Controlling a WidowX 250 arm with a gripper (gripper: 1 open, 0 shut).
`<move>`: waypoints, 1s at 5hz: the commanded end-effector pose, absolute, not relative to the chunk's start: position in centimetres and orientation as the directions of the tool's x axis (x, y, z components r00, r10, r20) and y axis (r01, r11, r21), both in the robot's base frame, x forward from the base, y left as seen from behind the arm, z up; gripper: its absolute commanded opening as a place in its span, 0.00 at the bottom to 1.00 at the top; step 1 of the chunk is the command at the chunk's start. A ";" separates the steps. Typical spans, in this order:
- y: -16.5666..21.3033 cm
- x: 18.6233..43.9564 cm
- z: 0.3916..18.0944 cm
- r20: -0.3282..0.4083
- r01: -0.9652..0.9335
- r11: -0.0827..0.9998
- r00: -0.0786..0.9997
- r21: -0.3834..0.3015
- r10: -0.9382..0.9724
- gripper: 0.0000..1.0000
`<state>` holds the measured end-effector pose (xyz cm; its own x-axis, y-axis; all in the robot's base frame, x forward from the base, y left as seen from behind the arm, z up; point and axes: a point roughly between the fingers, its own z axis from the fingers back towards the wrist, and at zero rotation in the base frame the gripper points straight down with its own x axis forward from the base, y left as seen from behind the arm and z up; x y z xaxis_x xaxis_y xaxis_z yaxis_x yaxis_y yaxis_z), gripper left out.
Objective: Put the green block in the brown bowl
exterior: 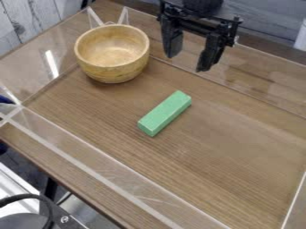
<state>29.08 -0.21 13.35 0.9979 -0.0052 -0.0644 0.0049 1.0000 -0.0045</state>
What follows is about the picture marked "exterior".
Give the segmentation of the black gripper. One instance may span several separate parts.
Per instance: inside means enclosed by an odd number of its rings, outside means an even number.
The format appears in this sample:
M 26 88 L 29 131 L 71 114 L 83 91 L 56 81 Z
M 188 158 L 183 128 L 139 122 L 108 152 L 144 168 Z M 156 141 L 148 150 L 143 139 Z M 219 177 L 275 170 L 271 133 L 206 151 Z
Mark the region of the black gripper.
M 160 0 L 157 21 L 161 25 L 164 54 L 175 57 L 183 47 L 183 31 L 207 38 L 196 72 L 206 72 L 220 60 L 224 45 L 232 47 L 243 19 L 222 10 L 223 0 Z

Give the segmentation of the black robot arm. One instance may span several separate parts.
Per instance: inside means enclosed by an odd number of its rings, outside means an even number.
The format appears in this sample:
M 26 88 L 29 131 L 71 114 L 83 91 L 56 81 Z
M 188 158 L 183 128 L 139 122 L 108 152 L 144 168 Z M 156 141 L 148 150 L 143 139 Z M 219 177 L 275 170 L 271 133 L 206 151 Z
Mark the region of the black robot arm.
M 206 39 L 198 57 L 196 72 L 207 72 L 220 60 L 226 47 L 234 47 L 243 19 L 222 14 L 223 0 L 159 0 L 157 21 L 161 27 L 164 54 L 173 58 L 183 49 L 184 32 Z

